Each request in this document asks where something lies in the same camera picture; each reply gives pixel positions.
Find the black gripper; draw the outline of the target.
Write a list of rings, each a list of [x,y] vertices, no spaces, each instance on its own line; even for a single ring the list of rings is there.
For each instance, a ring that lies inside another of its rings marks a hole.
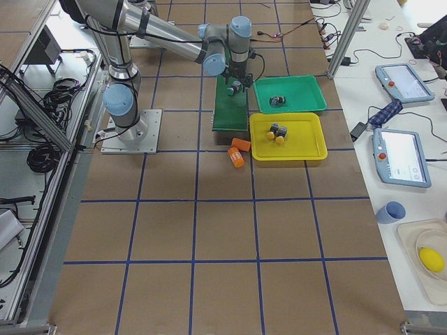
[[[247,71],[247,61],[229,61],[223,72],[223,77],[225,78],[226,83],[228,83],[230,78],[236,79],[244,88],[250,88],[254,83],[253,74]]]

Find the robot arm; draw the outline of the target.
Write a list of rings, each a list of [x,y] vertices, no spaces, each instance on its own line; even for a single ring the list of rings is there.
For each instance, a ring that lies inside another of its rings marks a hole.
[[[216,93],[213,129],[236,133],[248,130],[245,89],[254,82],[247,71],[253,54],[248,17],[234,17],[225,25],[202,24],[194,36],[160,18],[155,1],[62,1],[61,7],[93,33],[116,82],[129,84],[138,79],[141,65],[148,63],[148,56],[157,50],[173,54],[180,61],[179,66],[164,66],[165,74],[179,75],[190,61],[224,84],[238,81],[230,98]]]

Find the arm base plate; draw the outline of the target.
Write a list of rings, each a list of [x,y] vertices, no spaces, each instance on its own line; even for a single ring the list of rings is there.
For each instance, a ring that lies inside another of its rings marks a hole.
[[[101,143],[102,154],[155,154],[158,147],[162,110],[141,110],[139,122],[122,135],[113,130]]]
[[[130,46],[133,49],[164,48],[173,44],[175,25],[151,16],[147,22],[126,23],[126,32],[132,34]]]

